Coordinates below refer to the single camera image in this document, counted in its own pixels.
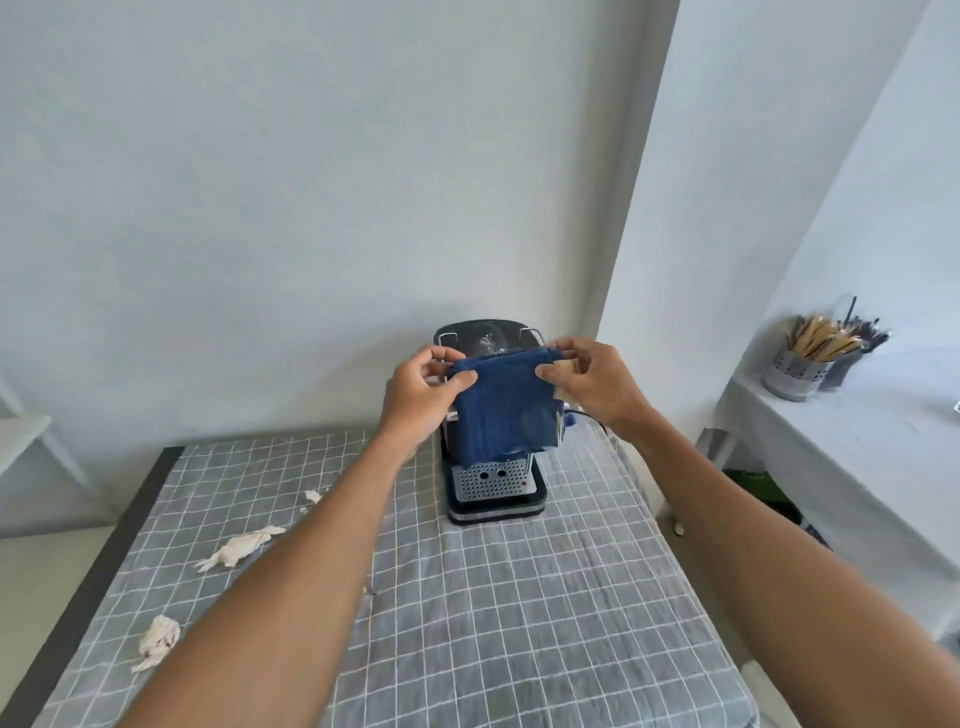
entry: blue towel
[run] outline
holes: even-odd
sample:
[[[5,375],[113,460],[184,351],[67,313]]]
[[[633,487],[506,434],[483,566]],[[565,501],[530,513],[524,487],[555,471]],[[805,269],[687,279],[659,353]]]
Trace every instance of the blue towel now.
[[[476,383],[457,395],[457,422],[447,428],[450,454],[463,467],[554,448],[564,403],[534,370],[563,357],[559,349],[527,349],[453,362],[448,375],[474,369]]]

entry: drip tray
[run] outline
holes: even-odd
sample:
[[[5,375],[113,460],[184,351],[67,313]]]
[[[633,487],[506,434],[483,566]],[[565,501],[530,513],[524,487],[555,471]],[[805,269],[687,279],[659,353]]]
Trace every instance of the drip tray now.
[[[546,505],[546,483],[535,457],[454,465],[444,448],[446,514],[460,525],[536,516]]]
[[[453,489],[457,500],[467,503],[510,496],[530,496],[537,482],[530,473],[530,457],[502,463],[477,463],[469,468],[454,465]]]

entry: grey checkered tablecloth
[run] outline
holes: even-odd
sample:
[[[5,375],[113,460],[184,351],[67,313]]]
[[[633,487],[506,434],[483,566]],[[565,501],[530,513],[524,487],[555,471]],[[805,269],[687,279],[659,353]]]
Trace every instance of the grey checkered tablecloth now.
[[[254,557],[193,564],[231,536],[295,525],[302,491],[328,489],[366,439],[187,448],[35,726],[112,725],[149,678],[130,668],[151,620],[189,629]],[[543,514],[467,527],[444,514],[437,437],[403,467],[323,726],[755,725],[603,431],[581,418],[537,457]]]

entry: forearm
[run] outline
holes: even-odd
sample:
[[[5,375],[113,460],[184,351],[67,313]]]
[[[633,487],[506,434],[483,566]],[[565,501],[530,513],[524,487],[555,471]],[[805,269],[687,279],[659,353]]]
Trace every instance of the forearm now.
[[[315,724],[409,448],[374,438],[313,512],[190,628],[121,724]]]
[[[733,623],[804,724],[955,725],[956,665],[853,568],[655,413],[621,425]]]

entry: utensil holder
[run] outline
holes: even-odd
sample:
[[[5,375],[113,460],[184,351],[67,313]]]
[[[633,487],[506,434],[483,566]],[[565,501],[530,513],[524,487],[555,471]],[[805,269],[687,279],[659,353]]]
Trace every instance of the utensil holder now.
[[[833,366],[830,367],[830,371],[827,372],[827,375],[824,377],[824,380],[820,382],[820,391],[821,392],[832,392],[837,389],[843,380],[847,378],[847,374],[850,372],[850,368],[869,354],[864,353],[862,350],[858,349],[855,352],[848,352],[841,354],[833,360]]]
[[[763,386],[785,400],[804,401],[832,366],[832,361],[810,361],[783,347],[763,375]]]

